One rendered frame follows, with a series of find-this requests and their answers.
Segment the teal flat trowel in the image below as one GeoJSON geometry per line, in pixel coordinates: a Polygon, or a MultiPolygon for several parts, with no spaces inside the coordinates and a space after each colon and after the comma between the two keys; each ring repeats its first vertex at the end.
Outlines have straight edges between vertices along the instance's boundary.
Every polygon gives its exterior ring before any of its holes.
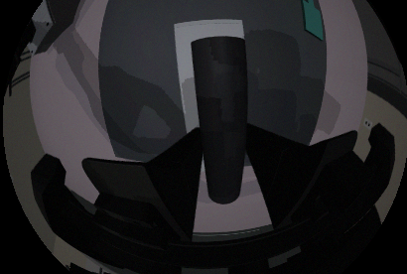
{"type": "Polygon", "coordinates": [[[321,22],[320,10],[315,9],[313,0],[300,0],[304,19],[304,30],[315,35],[320,41],[323,40],[323,22],[321,22]]]}

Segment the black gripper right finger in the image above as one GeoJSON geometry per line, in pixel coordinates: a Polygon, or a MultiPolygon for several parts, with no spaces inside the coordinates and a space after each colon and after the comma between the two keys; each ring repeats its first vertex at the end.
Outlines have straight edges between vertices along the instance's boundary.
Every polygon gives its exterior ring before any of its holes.
{"type": "Polygon", "coordinates": [[[354,149],[356,130],[311,146],[247,122],[246,153],[259,182],[274,229],[291,224],[324,165],[354,149]]]}

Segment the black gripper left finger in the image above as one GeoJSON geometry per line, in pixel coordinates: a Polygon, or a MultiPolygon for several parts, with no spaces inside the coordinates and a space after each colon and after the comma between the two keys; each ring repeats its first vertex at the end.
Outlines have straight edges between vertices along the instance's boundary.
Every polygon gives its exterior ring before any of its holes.
{"type": "Polygon", "coordinates": [[[83,158],[82,167],[99,193],[148,202],[180,235],[180,241],[192,241],[202,161],[199,127],[151,161],[88,157],[83,158]]]}

